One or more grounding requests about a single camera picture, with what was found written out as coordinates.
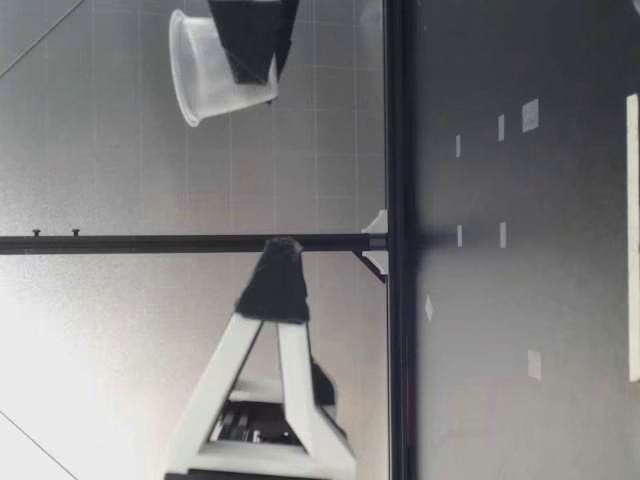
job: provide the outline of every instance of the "white mount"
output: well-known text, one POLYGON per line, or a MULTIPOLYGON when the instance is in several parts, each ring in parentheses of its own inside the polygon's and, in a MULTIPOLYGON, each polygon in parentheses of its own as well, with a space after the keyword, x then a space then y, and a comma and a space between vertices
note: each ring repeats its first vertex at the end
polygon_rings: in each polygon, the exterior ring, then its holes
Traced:
POLYGON ((307 323, 277 324, 282 388, 269 382, 238 380, 263 323, 239 313, 231 317, 178 424, 166 471, 178 475, 204 470, 354 480, 353 452, 344 435, 314 400, 307 323), (225 440, 209 442, 228 398, 283 403, 287 423, 304 448, 225 440))

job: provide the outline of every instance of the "black metal pole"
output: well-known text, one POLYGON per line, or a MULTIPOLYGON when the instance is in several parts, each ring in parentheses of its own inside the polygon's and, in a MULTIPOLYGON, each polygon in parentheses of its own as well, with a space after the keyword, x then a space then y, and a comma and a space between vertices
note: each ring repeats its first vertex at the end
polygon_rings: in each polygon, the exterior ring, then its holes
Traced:
POLYGON ((417 477, 417 214, 412 72, 416 2, 385 0, 386 158, 389 209, 389 430, 391 480, 417 477))
POLYGON ((261 252, 267 240, 288 236, 307 252, 385 250, 386 234, 169 235, 0 237, 0 255, 261 252))

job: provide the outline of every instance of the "black tape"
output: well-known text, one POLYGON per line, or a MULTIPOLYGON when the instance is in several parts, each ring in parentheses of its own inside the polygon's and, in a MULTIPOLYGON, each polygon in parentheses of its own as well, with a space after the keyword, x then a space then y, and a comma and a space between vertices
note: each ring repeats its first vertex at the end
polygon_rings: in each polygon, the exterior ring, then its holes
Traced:
POLYGON ((236 312, 247 318, 280 323, 309 321, 302 246, 292 238, 269 240, 236 312))
POLYGON ((264 85, 276 57, 284 69, 299 0, 209 0, 234 80, 264 85))

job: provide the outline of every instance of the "tiled wall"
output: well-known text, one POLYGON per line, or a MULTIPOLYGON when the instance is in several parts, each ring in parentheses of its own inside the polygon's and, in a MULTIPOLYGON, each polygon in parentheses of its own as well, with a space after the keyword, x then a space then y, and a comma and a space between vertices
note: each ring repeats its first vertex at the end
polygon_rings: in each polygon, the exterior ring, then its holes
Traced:
MULTIPOLYGON (((74 3, 0 2, 0 68, 74 3)), ((197 129, 171 83, 175 8, 207 14, 200 0, 86 0, 0 79, 0 234, 366 226, 385 202, 380 1, 302 0, 278 100, 197 129)), ((0 408, 81 479, 157 478, 255 260, 0 258, 0 408)), ((382 480, 385 289, 346 253, 307 254, 305 275, 359 478, 382 480)), ((277 374, 273 341, 266 329, 250 373, 277 374)))
MULTIPOLYGON (((3 2, 1 64, 73 3, 3 2)), ((198 0, 86 0, 2 80, 2 233, 351 232, 384 207, 370 7, 303 0, 280 98, 191 129, 166 48, 185 3, 206 13, 198 0)))

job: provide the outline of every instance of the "clear plastic cup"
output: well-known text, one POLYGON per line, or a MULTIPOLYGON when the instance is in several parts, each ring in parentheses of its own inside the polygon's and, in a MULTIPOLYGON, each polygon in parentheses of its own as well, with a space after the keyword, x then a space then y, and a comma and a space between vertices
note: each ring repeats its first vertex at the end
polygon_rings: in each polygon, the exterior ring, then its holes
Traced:
POLYGON ((169 22, 171 73, 180 110, 192 127, 207 117, 268 102, 278 96, 275 57, 266 85, 235 83, 212 17, 188 17, 181 10, 169 22))

